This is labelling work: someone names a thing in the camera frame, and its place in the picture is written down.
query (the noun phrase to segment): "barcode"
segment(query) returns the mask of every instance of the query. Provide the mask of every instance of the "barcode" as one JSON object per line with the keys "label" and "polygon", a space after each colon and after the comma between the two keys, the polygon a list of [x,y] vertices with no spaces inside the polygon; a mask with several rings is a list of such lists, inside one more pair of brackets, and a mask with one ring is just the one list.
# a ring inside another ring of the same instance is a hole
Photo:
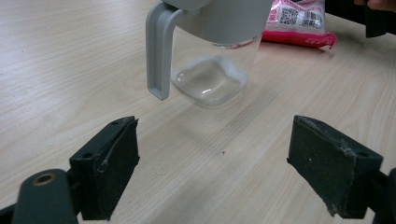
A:
{"label": "barcode", "polygon": [[321,17],[313,12],[305,12],[303,23],[301,24],[304,27],[312,27],[315,29],[323,29],[323,22]]}
{"label": "barcode", "polygon": [[295,25],[297,19],[298,19],[297,10],[288,7],[282,8],[282,16],[280,17],[280,23]]}

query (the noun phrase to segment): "table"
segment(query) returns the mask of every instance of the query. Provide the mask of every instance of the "table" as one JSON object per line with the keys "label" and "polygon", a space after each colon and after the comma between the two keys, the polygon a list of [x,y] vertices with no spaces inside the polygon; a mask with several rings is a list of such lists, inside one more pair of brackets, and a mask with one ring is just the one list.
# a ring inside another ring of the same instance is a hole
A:
{"label": "table", "polygon": [[363,26],[327,15],[333,49],[261,43],[229,104],[197,105],[174,87],[161,102],[146,87],[154,2],[0,2],[0,206],[135,115],[141,161],[110,223],[371,223],[371,211],[331,217],[286,158],[303,115],[383,155],[382,172],[396,167],[396,37],[366,39]]}

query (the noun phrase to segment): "snack package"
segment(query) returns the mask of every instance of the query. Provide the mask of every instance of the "snack package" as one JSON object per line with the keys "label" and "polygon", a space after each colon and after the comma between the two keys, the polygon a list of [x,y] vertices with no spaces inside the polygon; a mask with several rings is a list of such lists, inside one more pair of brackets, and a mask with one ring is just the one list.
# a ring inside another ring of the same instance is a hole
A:
{"label": "snack package", "polygon": [[274,0],[262,40],[311,48],[329,46],[331,49],[337,37],[324,29],[324,1]]}

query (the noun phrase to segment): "light wood surface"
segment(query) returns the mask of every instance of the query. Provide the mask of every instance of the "light wood surface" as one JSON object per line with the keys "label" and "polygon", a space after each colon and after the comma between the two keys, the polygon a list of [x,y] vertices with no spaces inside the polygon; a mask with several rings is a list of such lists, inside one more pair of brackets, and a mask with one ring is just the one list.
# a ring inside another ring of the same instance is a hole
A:
{"label": "light wood surface", "polygon": [[[327,15],[333,49],[261,43],[227,105],[146,88],[155,0],[0,1],[0,207],[113,119],[139,118],[141,161],[110,223],[371,223],[331,217],[286,163],[293,116],[323,120],[396,167],[396,36]],[[88,223],[105,223],[104,221]]]}

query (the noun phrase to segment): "wooden table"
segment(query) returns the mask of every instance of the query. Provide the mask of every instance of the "wooden table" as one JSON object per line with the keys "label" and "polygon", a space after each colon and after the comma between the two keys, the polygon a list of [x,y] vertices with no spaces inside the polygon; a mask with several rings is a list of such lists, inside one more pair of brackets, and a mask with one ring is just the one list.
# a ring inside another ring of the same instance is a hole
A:
{"label": "wooden table", "polygon": [[111,223],[371,223],[371,211],[331,217],[286,158],[298,114],[383,155],[382,172],[396,167],[396,37],[366,39],[363,26],[327,15],[333,49],[261,43],[230,104],[196,105],[174,87],[161,102],[146,87],[154,2],[0,2],[0,206],[135,115],[141,161]]}

